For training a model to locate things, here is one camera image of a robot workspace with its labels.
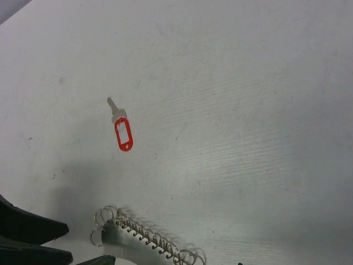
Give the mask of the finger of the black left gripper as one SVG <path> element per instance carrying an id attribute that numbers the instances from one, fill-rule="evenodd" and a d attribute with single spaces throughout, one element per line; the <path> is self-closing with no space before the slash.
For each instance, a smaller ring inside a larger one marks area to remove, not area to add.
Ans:
<path id="1" fill-rule="evenodd" d="M 45 244 L 68 232 L 67 224 L 22 210 L 1 197 L 1 236 L 29 244 Z"/>
<path id="2" fill-rule="evenodd" d="M 1 264 L 71 264 L 70 252 L 41 246 L 1 245 Z"/>

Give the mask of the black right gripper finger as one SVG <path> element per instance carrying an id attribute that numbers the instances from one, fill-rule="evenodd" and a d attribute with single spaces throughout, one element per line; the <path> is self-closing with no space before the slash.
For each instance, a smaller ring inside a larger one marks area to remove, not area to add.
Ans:
<path id="1" fill-rule="evenodd" d="M 111 255 L 102 255 L 77 265 L 115 265 L 115 257 Z"/>

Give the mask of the red plastic key tag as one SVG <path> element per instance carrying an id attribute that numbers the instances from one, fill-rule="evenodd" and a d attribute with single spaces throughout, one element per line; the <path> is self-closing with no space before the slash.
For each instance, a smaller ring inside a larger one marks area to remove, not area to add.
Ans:
<path id="1" fill-rule="evenodd" d="M 117 144 L 121 151 L 130 151 L 133 147 L 133 138 L 129 121 L 120 117 L 114 124 Z"/>

